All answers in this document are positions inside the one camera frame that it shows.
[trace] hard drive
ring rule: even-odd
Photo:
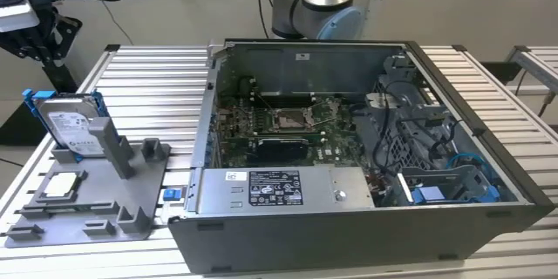
[[[70,149],[82,157],[104,156],[99,141],[88,132],[92,119],[110,116],[102,94],[26,90],[23,95],[59,148]]]

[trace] blue cable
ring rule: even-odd
[[[486,172],[490,173],[490,179],[489,181],[492,182],[493,180],[493,168],[492,166],[486,163],[486,161],[482,159],[482,157],[480,155],[477,155],[476,153],[459,153],[457,154],[453,158],[450,158],[450,160],[447,161],[446,164],[446,169],[451,168],[451,165],[454,164],[454,161],[461,158],[461,157],[471,157],[474,159],[477,159],[477,161],[481,163],[481,166],[485,167]]]

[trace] black stand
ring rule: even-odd
[[[78,86],[63,60],[83,23],[78,19],[62,16],[50,0],[30,2],[39,25],[0,33],[0,48],[20,58],[31,57],[40,61],[55,90],[74,93]],[[60,41],[56,40],[55,31],[60,35]],[[38,145],[46,134],[44,126],[22,102],[0,127],[0,145]]]

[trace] white wall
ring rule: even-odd
[[[481,60],[512,47],[558,46],[558,0],[383,0],[365,37],[462,44]]]
[[[369,0],[355,0],[365,7]],[[226,37],[265,37],[257,0],[123,0],[108,3],[112,13],[135,44],[206,44]],[[270,28],[270,6],[263,0]],[[98,1],[67,0],[59,7],[63,15],[84,22],[67,65],[76,79],[83,79],[107,44],[128,44]],[[27,87],[50,86],[39,65],[0,52],[0,99],[20,99]]]

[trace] metal frame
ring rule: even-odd
[[[190,176],[192,147],[188,143],[192,144],[192,137],[184,129],[194,128],[186,126],[197,123],[191,120],[197,120],[199,110],[183,103],[194,97],[197,90],[205,88],[205,84],[198,82],[199,78],[186,76],[188,72],[205,71],[203,67],[192,66],[202,63],[202,59],[195,57],[201,57],[202,50],[206,52],[206,47],[197,49],[195,52],[191,47],[122,47],[119,52],[106,52],[80,88],[80,91],[88,91],[99,82],[99,90],[114,101],[107,105],[120,132],[140,137],[156,131],[172,142],[175,157],[163,182],[170,187],[184,186]],[[557,135],[549,132],[541,119],[498,85],[469,53],[458,52],[450,46],[427,46],[423,49],[537,185],[553,203],[558,204]],[[27,191],[39,186],[39,173],[47,172],[52,164],[47,153],[51,145],[52,140],[47,136],[0,199],[0,232],[6,231],[8,223],[15,222],[18,215],[12,214],[12,210],[31,197]],[[171,210],[174,207],[182,209],[182,206],[183,201],[179,201],[172,204]],[[231,278],[553,277],[558,276],[557,238],[558,210],[554,210],[524,233],[500,235],[465,261],[247,274]],[[30,249],[0,248],[0,273],[22,277],[40,273],[55,278],[202,278],[190,273],[170,231],[163,226],[154,230],[146,241]]]
[[[558,92],[558,47],[516,46],[506,61],[517,62],[553,92]]]

